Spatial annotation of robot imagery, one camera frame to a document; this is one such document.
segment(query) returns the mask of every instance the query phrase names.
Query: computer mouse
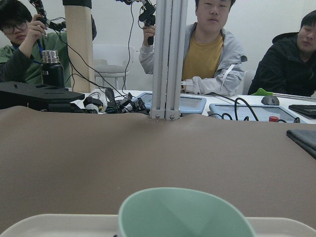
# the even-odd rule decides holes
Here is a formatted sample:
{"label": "computer mouse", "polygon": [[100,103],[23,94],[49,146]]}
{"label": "computer mouse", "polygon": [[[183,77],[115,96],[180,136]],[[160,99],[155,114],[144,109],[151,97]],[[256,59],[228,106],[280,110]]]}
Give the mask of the computer mouse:
{"label": "computer mouse", "polygon": [[279,105],[280,101],[274,95],[266,95],[262,98],[261,103],[264,105]]}

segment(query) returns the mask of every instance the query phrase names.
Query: wooden pillar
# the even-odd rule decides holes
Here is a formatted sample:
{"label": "wooden pillar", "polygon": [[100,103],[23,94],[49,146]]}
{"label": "wooden pillar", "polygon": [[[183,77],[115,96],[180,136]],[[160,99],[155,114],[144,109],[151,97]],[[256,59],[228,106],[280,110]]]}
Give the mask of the wooden pillar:
{"label": "wooden pillar", "polygon": [[[91,0],[63,0],[65,6],[68,45],[77,51],[85,62],[93,68]],[[89,68],[80,56],[68,47],[69,58],[74,68],[85,78],[94,82],[94,71]],[[76,70],[70,65],[70,74]],[[71,77],[73,91],[91,92],[95,86],[80,76]]]}

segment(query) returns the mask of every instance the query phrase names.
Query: black thermos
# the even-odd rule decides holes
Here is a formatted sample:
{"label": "black thermos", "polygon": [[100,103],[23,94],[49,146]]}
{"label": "black thermos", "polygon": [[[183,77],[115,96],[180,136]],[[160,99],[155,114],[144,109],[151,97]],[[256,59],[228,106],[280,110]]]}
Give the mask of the black thermos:
{"label": "black thermos", "polygon": [[57,50],[43,50],[43,65],[41,79],[45,85],[65,87],[64,68],[59,62]]}

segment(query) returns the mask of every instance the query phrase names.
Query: person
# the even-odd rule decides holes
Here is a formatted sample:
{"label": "person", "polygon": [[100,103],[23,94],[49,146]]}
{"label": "person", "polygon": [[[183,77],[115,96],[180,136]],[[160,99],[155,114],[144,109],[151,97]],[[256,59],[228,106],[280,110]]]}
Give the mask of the person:
{"label": "person", "polygon": [[[188,25],[185,35],[182,80],[184,91],[194,94],[215,92],[234,95],[247,61],[240,42],[223,27],[236,0],[196,0],[197,22]],[[139,60],[145,73],[153,73],[154,48],[147,39],[155,35],[155,27],[143,29],[144,41]]]}
{"label": "person", "polygon": [[316,10],[307,14],[298,33],[275,37],[256,71],[248,94],[266,91],[311,96],[316,90]]}
{"label": "person", "polygon": [[[63,43],[67,41],[67,35],[65,32],[47,34],[47,27],[38,20],[39,17],[42,16],[35,14],[32,17],[30,11],[18,0],[0,0],[0,29],[12,44],[0,48],[0,82],[42,84],[41,52],[57,50],[64,67],[65,86],[70,87],[68,51]],[[91,19],[95,38],[96,28]]]}

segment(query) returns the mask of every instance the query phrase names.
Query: green bowl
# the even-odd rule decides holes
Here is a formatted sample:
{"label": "green bowl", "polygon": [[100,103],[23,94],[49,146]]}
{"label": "green bowl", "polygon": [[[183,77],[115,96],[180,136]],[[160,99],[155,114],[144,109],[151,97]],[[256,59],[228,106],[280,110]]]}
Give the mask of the green bowl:
{"label": "green bowl", "polygon": [[247,219],[214,195],[152,188],[129,196],[118,212],[119,237],[255,237]]}

